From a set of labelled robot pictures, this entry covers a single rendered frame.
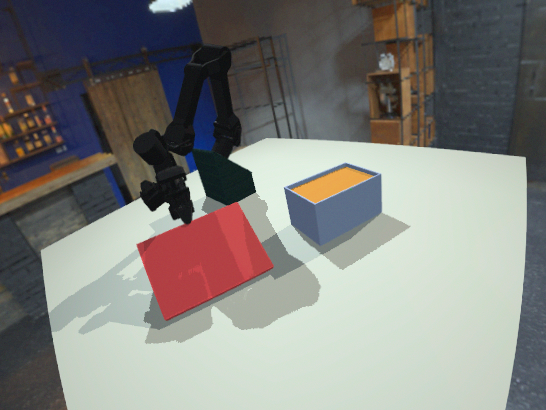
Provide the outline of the red rectangular lid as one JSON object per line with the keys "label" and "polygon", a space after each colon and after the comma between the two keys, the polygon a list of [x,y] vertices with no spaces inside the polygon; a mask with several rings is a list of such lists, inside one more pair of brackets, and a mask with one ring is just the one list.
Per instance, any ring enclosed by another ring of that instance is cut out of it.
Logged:
{"label": "red rectangular lid", "polygon": [[274,267],[238,202],[136,246],[165,320]]}

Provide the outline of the blue open box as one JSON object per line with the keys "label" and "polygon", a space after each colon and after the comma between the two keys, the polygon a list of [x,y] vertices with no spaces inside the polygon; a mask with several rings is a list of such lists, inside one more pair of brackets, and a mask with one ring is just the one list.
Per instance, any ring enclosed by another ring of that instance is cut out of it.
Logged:
{"label": "blue open box", "polygon": [[346,162],[284,191],[291,224],[320,246],[382,213],[381,173]]}

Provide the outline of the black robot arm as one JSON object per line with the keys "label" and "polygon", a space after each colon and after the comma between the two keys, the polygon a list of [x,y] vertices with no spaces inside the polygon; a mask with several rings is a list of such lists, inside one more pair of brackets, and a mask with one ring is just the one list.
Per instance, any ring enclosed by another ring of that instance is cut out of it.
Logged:
{"label": "black robot arm", "polygon": [[[136,137],[133,143],[134,151],[146,163],[153,165],[156,175],[165,166],[177,165],[169,151],[180,156],[186,156],[193,151],[195,113],[204,80],[208,77],[218,114],[213,123],[215,127],[213,136],[216,140],[211,151],[229,159],[233,146],[239,147],[242,127],[232,110],[227,76],[230,67],[231,51],[228,47],[206,43],[192,54],[191,61],[184,68],[183,83],[173,121],[163,135],[151,128],[149,132]],[[139,193],[143,202],[151,212],[156,211],[165,202],[163,197],[167,191],[166,185],[161,185],[163,190],[159,189],[157,183],[148,180],[142,181],[140,185],[142,192]]]}

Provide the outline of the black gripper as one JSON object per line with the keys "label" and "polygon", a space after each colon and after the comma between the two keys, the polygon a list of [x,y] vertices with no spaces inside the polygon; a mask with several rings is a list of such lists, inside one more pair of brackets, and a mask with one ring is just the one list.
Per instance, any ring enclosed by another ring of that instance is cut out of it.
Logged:
{"label": "black gripper", "polygon": [[167,191],[163,198],[170,205],[168,209],[172,219],[181,219],[183,223],[191,224],[195,209],[190,199],[189,187],[185,185],[187,179],[184,168],[179,165],[165,166],[158,171],[155,178],[160,190],[163,190],[161,185],[166,185]]}

